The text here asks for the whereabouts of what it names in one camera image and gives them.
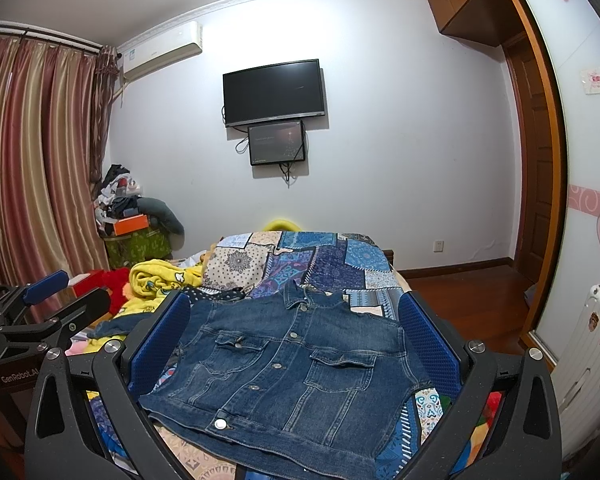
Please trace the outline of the white sliding wardrobe door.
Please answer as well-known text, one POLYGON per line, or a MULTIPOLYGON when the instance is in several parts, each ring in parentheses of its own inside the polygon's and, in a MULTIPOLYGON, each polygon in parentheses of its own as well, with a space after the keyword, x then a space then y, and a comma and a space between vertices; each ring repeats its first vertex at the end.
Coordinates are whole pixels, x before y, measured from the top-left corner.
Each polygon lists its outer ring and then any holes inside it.
POLYGON ((536 336, 561 356, 586 293, 600 283, 600 17, 588 0, 526 0, 557 81, 566 133, 567 209, 536 336))

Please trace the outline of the dark green cushion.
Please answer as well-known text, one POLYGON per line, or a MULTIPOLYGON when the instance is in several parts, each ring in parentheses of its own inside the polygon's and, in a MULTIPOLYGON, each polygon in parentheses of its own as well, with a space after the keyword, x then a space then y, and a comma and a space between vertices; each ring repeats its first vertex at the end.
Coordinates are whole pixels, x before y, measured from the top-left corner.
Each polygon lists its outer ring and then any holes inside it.
POLYGON ((156 218, 170 234, 184 235, 185 230, 182 222, 176 218, 174 212, 163 200, 140 197, 137 200, 137 209, 141 214, 147 214, 149 217, 156 218))

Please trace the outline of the small black wall monitor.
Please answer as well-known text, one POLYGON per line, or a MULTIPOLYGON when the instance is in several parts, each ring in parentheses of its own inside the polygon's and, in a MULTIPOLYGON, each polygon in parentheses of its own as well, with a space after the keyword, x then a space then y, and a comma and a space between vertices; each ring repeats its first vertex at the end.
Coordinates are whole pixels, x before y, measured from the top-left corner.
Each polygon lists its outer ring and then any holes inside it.
POLYGON ((302 120, 250 126, 248 141, 251 166, 293 164, 306 159, 302 120))

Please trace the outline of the wooden overhead cabinet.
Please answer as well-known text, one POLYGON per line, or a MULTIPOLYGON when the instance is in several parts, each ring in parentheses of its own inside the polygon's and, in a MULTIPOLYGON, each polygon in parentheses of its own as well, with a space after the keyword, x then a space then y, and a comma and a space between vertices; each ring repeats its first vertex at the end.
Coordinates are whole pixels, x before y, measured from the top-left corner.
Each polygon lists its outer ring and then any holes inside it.
POLYGON ((497 47, 522 32, 513 0, 428 0, 442 35, 497 47))

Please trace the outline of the pile of clothes in corner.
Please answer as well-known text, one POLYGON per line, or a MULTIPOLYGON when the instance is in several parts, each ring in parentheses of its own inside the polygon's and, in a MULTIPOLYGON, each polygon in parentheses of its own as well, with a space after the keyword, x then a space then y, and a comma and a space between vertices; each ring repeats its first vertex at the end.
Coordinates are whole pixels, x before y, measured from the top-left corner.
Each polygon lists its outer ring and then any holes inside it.
POLYGON ((137 201, 142 196, 140 185, 125 166, 113 164, 95 190, 93 200, 95 222, 101 236, 114 234, 114 225, 140 213, 137 201))

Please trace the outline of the orange box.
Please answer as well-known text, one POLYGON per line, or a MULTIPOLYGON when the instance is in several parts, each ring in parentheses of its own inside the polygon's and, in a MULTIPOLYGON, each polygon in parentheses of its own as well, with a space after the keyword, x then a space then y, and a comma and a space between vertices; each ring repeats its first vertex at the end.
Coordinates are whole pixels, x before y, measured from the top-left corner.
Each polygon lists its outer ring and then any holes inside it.
POLYGON ((135 231, 146 229, 149 226, 149 220, 146 214, 136 214, 135 216, 123 218, 114 224, 114 235, 122 236, 135 231))

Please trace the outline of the striped red gold curtain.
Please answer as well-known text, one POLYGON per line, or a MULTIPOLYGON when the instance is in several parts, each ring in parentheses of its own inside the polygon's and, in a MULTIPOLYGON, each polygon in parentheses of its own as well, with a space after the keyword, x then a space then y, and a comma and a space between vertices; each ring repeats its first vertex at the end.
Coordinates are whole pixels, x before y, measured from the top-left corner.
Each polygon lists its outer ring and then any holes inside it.
POLYGON ((0 35, 0 285, 108 266, 102 180, 114 50, 0 35))

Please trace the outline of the black wall television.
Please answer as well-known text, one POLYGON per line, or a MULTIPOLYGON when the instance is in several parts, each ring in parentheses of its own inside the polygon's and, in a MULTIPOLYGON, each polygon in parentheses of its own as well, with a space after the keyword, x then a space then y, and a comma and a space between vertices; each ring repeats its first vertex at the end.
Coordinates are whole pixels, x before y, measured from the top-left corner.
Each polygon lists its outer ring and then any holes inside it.
POLYGON ((302 60, 236 70, 223 75, 225 125, 324 116, 320 61, 302 60))

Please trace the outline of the yellow cartoon fleece blanket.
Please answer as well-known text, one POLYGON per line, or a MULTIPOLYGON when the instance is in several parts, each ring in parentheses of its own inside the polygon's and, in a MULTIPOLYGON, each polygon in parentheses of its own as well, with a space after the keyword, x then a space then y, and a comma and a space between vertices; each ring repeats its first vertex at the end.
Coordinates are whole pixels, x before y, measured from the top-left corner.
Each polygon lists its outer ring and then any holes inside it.
POLYGON ((151 259, 133 266, 122 289, 124 303, 110 320, 96 326, 83 353, 97 352, 110 339, 123 340, 140 321, 155 313, 172 290, 200 286, 204 264, 198 261, 185 266, 185 263, 192 260, 174 264, 151 259))

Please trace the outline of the blue patchwork bedspread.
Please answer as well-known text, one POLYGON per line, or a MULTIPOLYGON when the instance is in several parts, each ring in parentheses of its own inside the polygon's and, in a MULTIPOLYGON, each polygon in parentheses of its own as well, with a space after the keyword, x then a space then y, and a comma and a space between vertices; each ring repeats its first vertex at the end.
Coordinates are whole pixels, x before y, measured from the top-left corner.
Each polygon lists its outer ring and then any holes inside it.
MULTIPOLYGON (((382 250, 362 236, 329 232, 245 233, 225 237, 205 254, 189 259, 192 263, 185 266, 198 261, 204 264, 202 284, 179 290, 189 304, 212 297, 228 301, 266 297, 294 282, 318 292, 339 295, 356 313, 398 322, 396 308, 404 288, 382 250)), ((174 373, 175 349, 155 386, 174 373)), ((430 382, 413 392, 402 408, 390 441, 377 457, 372 479, 393 479, 404 471, 445 408, 445 397, 430 382)), ((224 460, 150 418, 170 451, 196 479, 285 479, 224 460)))

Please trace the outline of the white air conditioner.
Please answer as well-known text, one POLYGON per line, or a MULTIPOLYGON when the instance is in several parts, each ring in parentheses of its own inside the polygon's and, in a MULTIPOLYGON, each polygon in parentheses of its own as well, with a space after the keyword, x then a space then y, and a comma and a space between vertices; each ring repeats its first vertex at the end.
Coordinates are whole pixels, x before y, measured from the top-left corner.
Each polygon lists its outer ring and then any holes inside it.
POLYGON ((191 21, 178 25, 140 42, 123 53, 123 81, 136 81, 201 52, 201 24, 191 21))

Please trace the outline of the blue denim jacket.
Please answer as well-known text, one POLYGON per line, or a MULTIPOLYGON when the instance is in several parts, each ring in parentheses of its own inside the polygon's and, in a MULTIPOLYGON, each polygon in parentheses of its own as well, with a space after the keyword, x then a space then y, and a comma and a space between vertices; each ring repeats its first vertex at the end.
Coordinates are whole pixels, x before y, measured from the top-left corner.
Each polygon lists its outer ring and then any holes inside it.
POLYGON ((336 294, 190 305, 172 376, 140 406, 183 440, 285 479, 371 479, 429 378, 404 328, 336 294))

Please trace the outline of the rainbow coloured blanket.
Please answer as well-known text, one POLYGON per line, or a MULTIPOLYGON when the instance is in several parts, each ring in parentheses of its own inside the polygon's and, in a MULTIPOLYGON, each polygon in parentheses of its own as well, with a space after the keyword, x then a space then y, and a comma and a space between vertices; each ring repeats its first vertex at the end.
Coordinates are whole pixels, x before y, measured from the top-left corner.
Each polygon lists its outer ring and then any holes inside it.
POLYGON ((460 454, 460 457, 452 469, 453 474, 464 470, 476 460, 477 455, 486 440, 486 436, 494 423, 495 415, 498 412, 502 399, 503 393, 499 391, 492 391, 489 394, 477 425, 474 430, 472 430, 469 441, 465 445, 462 454, 460 454))

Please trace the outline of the wooden door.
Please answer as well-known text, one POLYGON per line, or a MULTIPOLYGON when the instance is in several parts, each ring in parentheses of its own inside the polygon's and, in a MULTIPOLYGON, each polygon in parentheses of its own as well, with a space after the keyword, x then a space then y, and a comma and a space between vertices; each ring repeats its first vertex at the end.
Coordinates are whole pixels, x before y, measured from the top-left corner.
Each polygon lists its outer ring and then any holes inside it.
POLYGON ((515 255, 517 271, 535 283, 550 234, 553 156, 546 95, 530 41, 518 36, 504 47, 512 76, 521 145, 521 211, 515 255))

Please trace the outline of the red plush toy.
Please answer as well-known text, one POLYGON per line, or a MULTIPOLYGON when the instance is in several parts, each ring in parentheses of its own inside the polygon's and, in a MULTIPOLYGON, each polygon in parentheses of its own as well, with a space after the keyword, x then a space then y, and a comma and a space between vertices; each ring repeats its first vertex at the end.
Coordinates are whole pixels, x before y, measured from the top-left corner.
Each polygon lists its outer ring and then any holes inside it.
POLYGON ((128 301, 124 288, 129 284, 130 269, 94 270, 72 278, 69 285, 77 297, 96 288, 106 289, 109 295, 109 313, 116 315, 128 301))

